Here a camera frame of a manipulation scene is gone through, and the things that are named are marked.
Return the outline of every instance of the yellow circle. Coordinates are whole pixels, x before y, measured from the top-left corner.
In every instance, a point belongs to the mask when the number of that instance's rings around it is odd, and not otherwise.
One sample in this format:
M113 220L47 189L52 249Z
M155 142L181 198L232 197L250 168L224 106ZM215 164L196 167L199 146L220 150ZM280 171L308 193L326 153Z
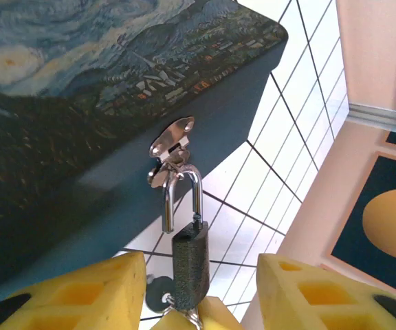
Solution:
M366 205L363 230L373 245L396 257L396 189L383 192Z

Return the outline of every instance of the yellow foam block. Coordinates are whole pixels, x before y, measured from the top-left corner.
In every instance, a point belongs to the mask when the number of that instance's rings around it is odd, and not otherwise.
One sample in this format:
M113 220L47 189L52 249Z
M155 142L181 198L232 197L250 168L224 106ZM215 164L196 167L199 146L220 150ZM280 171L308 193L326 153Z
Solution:
M260 254L256 282L265 330L396 330L373 300L394 296L339 273Z
M243 330L237 319L217 297L205 297L198 305L199 318L204 330ZM167 313L152 330L195 330L178 311Z
M143 253L123 254L16 292L32 297L0 330L137 330L145 290Z

